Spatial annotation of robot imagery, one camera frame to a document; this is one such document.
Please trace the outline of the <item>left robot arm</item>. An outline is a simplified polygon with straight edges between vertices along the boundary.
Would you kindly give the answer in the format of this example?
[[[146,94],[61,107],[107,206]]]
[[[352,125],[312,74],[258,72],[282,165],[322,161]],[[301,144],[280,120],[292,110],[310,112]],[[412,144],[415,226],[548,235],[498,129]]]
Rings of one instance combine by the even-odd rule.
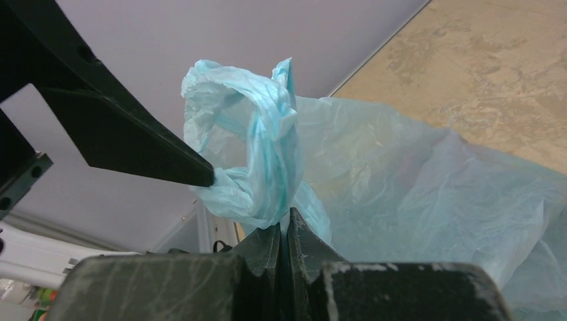
[[[1,103],[32,84],[90,167],[210,187],[210,162],[162,125],[95,56],[56,1],[1,1]],[[52,166],[1,111],[1,221]],[[1,223],[1,278],[57,289],[104,251]]]

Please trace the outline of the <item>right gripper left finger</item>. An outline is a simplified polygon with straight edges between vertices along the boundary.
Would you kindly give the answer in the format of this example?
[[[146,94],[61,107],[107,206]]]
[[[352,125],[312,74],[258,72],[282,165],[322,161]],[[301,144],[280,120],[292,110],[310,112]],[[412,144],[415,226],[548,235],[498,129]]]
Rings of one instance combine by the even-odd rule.
[[[48,320],[277,320],[279,225],[222,253],[97,256],[67,276]]]

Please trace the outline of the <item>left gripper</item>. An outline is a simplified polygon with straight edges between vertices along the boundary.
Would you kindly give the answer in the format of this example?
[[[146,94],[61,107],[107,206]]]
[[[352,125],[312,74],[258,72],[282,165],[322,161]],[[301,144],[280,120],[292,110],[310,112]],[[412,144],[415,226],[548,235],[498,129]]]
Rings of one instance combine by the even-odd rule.
[[[212,165],[95,56],[55,1],[1,2],[1,99],[33,85],[91,166],[209,187]],[[1,113],[1,218],[53,165]]]

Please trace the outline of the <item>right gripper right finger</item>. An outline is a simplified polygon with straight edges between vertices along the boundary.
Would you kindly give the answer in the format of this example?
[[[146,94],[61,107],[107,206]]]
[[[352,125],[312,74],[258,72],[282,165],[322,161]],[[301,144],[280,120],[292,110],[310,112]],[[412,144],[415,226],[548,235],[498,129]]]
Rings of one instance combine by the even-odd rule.
[[[290,211],[292,320],[511,320],[497,286],[469,263],[353,263]]]

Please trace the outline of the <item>light blue plastic bag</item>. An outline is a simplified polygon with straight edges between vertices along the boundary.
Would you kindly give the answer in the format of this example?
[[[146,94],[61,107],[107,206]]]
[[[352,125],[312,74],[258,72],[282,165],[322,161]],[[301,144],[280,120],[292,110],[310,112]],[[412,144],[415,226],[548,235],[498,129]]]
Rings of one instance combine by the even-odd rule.
[[[482,267],[516,320],[566,319],[566,176],[384,104],[294,93],[200,60],[181,83],[185,142],[215,171],[195,194],[246,233],[295,207],[351,261]]]

